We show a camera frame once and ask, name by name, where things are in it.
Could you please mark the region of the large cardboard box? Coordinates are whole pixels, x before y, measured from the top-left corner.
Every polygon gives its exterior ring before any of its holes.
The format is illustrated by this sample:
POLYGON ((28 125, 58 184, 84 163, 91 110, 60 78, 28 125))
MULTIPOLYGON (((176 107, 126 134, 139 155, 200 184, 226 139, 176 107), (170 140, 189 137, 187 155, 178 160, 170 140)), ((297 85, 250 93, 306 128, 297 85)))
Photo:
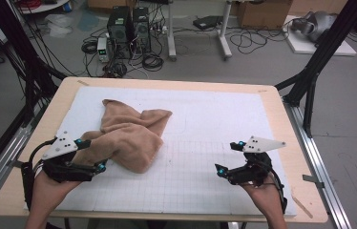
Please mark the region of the large cardboard box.
POLYGON ((264 0, 262 3, 243 2, 239 5, 238 21, 242 28, 279 30, 293 0, 264 0))

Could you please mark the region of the flat cardboard box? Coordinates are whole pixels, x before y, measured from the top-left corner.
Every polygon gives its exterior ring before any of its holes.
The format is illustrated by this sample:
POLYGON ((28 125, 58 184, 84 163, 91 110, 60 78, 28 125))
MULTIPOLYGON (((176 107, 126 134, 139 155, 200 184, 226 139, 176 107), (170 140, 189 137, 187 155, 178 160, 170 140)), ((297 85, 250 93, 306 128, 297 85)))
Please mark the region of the flat cardboard box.
POLYGON ((92 9, 112 9, 115 6, 134 7, 137 0, 87 0, 87 4, 92 9))

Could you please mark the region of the large black computer tower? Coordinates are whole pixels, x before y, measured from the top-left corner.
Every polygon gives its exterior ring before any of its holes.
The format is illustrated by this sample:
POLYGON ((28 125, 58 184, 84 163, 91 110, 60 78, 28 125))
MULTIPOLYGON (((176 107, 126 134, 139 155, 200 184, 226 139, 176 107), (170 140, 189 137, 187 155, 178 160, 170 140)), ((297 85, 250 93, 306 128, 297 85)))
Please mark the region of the large black computer tower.
POLYGON ((130 42, 133 40, 133 22, 128 6, 114 6, 107 23, 110 40, 114 46, 115 57, 129 59, 130 42))

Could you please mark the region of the white desk frame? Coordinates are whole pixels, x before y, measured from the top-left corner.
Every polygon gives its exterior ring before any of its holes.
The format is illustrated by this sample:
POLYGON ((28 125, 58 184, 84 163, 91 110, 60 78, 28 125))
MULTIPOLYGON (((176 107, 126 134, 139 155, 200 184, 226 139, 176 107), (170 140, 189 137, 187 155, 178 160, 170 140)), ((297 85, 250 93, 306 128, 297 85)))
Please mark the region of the white desk frame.
MULTIPOLYGON (((173 31, 173 4, 175 1, 183 0, 167 0, 168 5, 168 32, 167 32, 167 45, 168 45, 168 56, 171 60, 177 60, 175 36, 173 31)), ((217 37, 219 39, 221 49, 223 52, 223 60, 228 60, 232 56, 232 52, 229 48, 228 42, 225 37, 226 28, 230 16, 230 11, 232 8, 232 2, 234 0, 214 0, 221 1, 224 3, 223 13, 222 13, 222 23, 219 29, 217 29, 217 37)))

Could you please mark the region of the black frame strut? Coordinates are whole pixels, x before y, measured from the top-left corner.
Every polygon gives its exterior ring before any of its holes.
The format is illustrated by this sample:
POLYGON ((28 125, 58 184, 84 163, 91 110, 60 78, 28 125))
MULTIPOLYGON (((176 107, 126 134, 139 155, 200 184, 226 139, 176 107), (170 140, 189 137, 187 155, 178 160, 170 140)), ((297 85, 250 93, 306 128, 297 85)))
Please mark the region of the black frame strut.
POLYGON ((303 130, 309 138, 312 138, 311 120, 318 77, 356 23, 357 0, 347 0, 305 67, 296 75, 275 86, 278 91, 291 86, 290 92, 283 97, 283 100, 291 107, 299 107, 301 99, 305 97, 303 130))

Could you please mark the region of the clear plastic sheet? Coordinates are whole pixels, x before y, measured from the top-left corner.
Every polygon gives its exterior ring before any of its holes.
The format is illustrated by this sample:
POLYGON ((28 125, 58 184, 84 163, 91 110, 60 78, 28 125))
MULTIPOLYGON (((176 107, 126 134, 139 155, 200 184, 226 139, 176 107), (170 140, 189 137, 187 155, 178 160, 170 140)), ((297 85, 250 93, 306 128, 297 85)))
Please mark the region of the clear plastic sheet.
POLYGON ((74 20, 64 14, 50 14, 46 17, 46 21, 51 37, 63 38, 73 31, 74 20))

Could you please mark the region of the white floor board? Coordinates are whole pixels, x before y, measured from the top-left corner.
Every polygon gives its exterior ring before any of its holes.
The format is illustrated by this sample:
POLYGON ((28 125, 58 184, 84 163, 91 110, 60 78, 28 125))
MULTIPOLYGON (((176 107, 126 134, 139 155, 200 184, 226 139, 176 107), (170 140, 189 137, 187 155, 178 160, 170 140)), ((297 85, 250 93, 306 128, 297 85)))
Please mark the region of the white floor board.
MULTIPOLYGON (((284 24, 283 32, 286 36, 286 40, 291 50, 298 54, 313 54, 316 52, 315 45, 307 39, 305 35, 302 35, 299 31, 293 31, 290 29, 291 21, 295 19, 293 15, 287 15, 284 24)), ((356 51, 349 46, 346 41, 343 41, 335 52, 336 56, 355 56, 356 51)))

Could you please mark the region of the tan towel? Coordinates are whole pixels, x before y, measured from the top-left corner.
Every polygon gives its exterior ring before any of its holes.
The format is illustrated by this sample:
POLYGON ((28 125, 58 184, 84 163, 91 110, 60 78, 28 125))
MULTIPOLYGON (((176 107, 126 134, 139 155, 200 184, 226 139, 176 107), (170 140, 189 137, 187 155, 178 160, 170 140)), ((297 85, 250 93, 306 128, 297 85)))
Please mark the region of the tan towel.
POLYGON ((89 131, 82 140, 90 140, 89 148, 78 151, 72 163, 94 166, 110 159, 137 174, 145 173, 152 165, 163 144, 161 136, 173 114, 162 109, 141 113, 131 106, 111 99, 102 101, 105 112, 98 131, 89 131))

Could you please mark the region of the flat black device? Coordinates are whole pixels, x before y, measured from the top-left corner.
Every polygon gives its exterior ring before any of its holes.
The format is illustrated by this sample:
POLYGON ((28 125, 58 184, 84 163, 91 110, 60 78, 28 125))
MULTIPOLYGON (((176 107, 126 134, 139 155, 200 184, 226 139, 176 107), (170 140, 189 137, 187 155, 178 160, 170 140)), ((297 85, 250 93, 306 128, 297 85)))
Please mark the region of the flat black device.
POLYGON ((193 21, 193 25, 199 30, 207 30, 215 28, 217 25, 220 25, 223 20, 222 16, 205 16, 198 18, 193 21))

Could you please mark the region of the person's left hand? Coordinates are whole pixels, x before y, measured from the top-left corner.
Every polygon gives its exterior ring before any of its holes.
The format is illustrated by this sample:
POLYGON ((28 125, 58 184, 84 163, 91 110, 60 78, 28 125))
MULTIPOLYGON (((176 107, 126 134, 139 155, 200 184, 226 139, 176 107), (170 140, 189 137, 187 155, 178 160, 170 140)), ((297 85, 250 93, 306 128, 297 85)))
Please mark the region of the person's left hand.
POLYGON ((35 212, 52 212, 80 184, 79 181, 57 182, 40 172, 34 181, 31 208, 35 212))

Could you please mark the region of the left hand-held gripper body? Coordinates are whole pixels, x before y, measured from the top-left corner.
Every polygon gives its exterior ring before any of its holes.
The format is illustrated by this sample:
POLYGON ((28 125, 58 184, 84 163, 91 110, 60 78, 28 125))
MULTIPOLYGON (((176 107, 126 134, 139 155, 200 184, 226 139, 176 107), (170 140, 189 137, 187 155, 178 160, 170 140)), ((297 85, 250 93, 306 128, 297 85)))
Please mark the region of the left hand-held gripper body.
POLYGON ((92 180, 93 175, 83 172, 88 166, 73 163, 74 156, 79 151, 74 141, 64 132, 42 156, 43 170, 51 179, 57 182, 92 180))

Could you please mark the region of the person's right hand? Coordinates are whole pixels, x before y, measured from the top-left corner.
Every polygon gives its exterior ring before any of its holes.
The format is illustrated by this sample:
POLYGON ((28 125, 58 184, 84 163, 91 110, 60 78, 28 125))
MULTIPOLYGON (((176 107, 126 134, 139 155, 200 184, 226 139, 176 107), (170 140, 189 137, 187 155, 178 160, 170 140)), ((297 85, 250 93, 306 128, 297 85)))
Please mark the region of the person's right hand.
POLYGON ((280 195, 273 183, 263 184, 258 187, 246 184, 242 188, 251 197, 268 222, 274 222, 279 225, 281 221, 284 221, 280 195))

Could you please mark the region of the round white table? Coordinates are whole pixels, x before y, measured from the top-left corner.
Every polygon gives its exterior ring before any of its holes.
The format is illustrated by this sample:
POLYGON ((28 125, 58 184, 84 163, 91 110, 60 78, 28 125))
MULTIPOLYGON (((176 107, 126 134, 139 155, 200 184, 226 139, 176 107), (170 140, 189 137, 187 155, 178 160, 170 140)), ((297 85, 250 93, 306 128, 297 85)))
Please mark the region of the round white table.
POLYGON ((70 4, 70 0, 14 0, 15 6, 25 14, 54 10, 70 4))

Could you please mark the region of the grey robot shell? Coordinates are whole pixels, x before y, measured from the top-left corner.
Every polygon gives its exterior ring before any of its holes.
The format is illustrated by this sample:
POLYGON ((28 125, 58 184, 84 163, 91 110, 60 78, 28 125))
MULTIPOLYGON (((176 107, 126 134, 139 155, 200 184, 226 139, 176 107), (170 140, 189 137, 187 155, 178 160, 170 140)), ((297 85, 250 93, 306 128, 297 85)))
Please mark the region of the grey robot shell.
POLYGON ((310 11, 305 16, 291 20, 290 29, 298 31, 313 43, 317 43, 331 28, 337 18, 336 14, 325 11, 310 11))

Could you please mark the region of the wooden table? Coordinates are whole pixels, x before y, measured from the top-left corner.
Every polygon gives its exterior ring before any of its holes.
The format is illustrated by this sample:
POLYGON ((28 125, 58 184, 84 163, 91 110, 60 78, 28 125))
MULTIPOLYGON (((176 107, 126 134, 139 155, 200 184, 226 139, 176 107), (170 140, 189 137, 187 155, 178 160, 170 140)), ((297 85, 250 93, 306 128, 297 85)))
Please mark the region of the wooden table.
MULTIPOLYGON (((61 121, 70 109, 77 91, 81 87, 107 88, 140 88, 146 91, 153 89, 210 91, 225 93, 259 94, 265 107, 267 121, 275 137, 287 142, 287 148, 279 150, 280 158, 285 166, 285 175, 291 186, 289 202, 296 197, 313 215, 310 219, 296 204, 297 216, 286 219, 289 223, 325 223, 328 220, 326 209, 317 191, 315 184, 303 181, 303 175, 311 175, 302 148, 298 142, 291 122, 285 111, 280 95, 274 86, 244 85, 205 82, 142 80, 142 79, 112 79, 90 77, 68 77, 60 84, 46 112, 40 119, 20 159, 28 159, 30 150, 36 144, 53 137, 61 121)), ((21 193, 22 178, 19 169, 13 167, 0 190, 0 216, 26 217, 28 211, 24 209, 24 195, 21 193)), ((253 216, 231 215, 189 215, 189 214, 162 214, 162 213, 123 213, 123 212, 76 212, 55 211, 52 217, 70 217, 86 219, 165 219, 165 220, 213 220, 213 221, 263 221, 253 216)))

